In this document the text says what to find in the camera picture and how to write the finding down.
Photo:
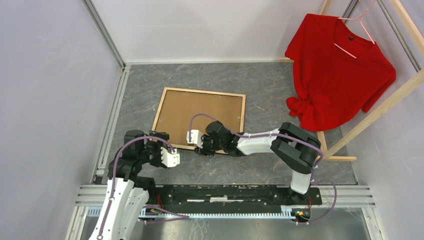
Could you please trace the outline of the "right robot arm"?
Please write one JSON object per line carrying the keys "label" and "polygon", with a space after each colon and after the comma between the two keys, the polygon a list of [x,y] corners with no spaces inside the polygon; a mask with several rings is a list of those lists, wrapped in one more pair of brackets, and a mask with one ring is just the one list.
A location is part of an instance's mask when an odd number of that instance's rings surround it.
{"label": "right robot arm", "polygon": [[302,204],[309,198],[313,171],[324,155],[317,138],[289,122],[271,131],[251,134],[232,132],[220,121],[213,121],[205,131],[191,128],[186,134],[187,143],[195,147],[196,153],[212,156],[223,151],[232,157],[275,154],[292,170],[289,199]]}

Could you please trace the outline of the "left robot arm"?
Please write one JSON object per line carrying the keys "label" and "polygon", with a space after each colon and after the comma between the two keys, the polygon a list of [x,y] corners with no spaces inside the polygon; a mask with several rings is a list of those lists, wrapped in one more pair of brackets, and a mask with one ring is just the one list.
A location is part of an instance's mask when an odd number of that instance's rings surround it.
{"label": "left robot arm", "polygon": [[170,168],[179,163],[179,154],[166,132],[129,130],[123,146],[108,165],[105,199],[91,240],[128,240],[145,204],[157,198],[155,181],[138,174],[143,164]]}

